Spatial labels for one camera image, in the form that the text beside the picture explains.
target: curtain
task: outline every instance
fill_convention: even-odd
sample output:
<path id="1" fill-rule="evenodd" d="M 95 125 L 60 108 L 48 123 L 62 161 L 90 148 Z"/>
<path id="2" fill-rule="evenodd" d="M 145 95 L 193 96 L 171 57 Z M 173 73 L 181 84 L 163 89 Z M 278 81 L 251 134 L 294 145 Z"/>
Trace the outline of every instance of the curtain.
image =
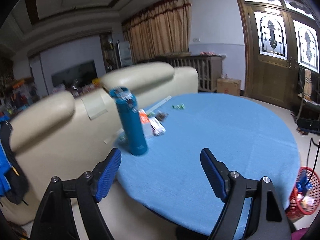
<path id="1" fill-rule="evenodd" d="M 162 0 L 122 23 L 134 62 L 188 52 L 191 0 Z"/>

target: trash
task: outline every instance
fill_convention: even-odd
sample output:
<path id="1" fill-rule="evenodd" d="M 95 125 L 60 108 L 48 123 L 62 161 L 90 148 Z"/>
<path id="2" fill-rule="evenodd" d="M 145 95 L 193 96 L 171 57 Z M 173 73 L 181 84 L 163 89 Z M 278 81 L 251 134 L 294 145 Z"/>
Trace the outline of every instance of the trash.
<path id="1" fill-rule="evenodd" d="M 122 134 L 119 135 L 119 139 L 122 142 L 127 142 L 127 136 L 126 134 L 123 132 Z"/>
<path id="2" fill-rule="evenodd" d="M 181 105 L 172 105 L 171 106 L 173 109 L 186 109 L 186 106 L 184 104 L 181 104 Z"/>
<path id="3" fill-rule="evenodd" d="M 313 206 L 314 203 L 315 199 L 309 196 L 305 196 L 300 202 L 303 208 L 309 208 L 310 206 Z"/>
<path id="4" fill-rule="evenodd" d="M 150 120 L 143 109 L 139 109 L 140 122 L 145 138 L 150 138 L 153 136 L 152 126 Z"/>
<path id="5" fill-rule="evenodd" d="M 303 199 L 303 196 L 302 196 L 302 194 L 301 194 L 301 193 L 299 193 L 299 194 L 297 195 L 297 199 L 298 199 L 298 201 L 300 201 L 300 200 L 302 200 L 302 199 Z"/>
<path id="6" fill-rule="evenodd" d="M 153 117 L 153 116 L 155 116 L 156 115 L 156 113 L 155 112 L 153 112 L 153 111 L 151 111 L 149 114 L 147 114 L 147 117 Z"/>
<path id="7" fill-rule="evenodd" d="M 308 193 L 313 189 L 313 186 L 311 182 L 309 182 L 307 171 L 302 171 L 298 181 L 296 182 L 296 188 L 299 193 L 301 193 L 303 196 L 308 195 Z"/>
<path id="8" fill-rule="evenodd" d="M 163 113 L 161 111 L 158 111 L 158 114 L 156 114 L 156 119 L 159 121 L 159 122 L 162 122 L 164 119 L 167 118 L 169 114 L 167 113 Z"/>
<path id="9" fill-rule="evenodd" d="M 165 133 L 165 128 L 155 117 L 151 117 L 149 120 L 155 135 L 161 135 Z"/>

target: ceiling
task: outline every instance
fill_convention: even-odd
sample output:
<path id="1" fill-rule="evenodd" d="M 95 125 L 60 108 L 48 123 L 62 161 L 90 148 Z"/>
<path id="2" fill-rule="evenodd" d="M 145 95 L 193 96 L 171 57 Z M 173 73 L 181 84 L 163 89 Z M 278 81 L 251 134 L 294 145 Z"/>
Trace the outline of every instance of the ceiling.
<path id="1" fill-rule="evenodd" d="M 0 29 L 0 52 L 11 57 L 44 37 L 54 38 L 58 32 L 75 34 L 84 29 L 91 32 L 93 29 L 113 30 L 115 23 L 119 25 L 119 22 L 157 1 L 20 0 Z"/>

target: blue tablecloth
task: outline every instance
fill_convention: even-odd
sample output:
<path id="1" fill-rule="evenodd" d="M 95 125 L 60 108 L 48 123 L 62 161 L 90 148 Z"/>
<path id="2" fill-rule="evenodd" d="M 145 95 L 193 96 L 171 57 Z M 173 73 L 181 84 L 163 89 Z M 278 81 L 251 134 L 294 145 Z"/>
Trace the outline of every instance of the blue tablecloth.
<path id="1" fill-rule="evenodd" d="M 181 103 L 185 110 L 172 109 Z M 117 178 L 130 197 L 172 222 L 209 235 L 223 203 L 200 164 L 200 151 L 207 147 L 245 178 L 270 177 L 284 208 L 289 205 L 299 153 L 290 130 L 272 111 L 218 93 L 176 96 L 158 110 L 169 114 L 163 122 L 166 133 L 147 140 L 146 154 L 133 156 L 120 141 L 115 145 L 122 152 Z M 243 235 L 249 207 L 246 199 L 234 239 Z"/>

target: towel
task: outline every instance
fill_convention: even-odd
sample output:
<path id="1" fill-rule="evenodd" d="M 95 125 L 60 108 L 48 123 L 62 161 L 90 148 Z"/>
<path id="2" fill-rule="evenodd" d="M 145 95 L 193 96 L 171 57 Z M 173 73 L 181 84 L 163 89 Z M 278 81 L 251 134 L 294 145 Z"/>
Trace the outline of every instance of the towel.
<path id="1" fill-rule="evenodd" d="M 300 93 L 298 96 L 302 98 L 302 94 L 304 94 L 304 98 L 308 101 L 312 101 L 310 96 L 312 93 L 312 80 L 311 80 L 311 71 L 309 69 L 305 70 L 305 82 L 303 93 Z"/>

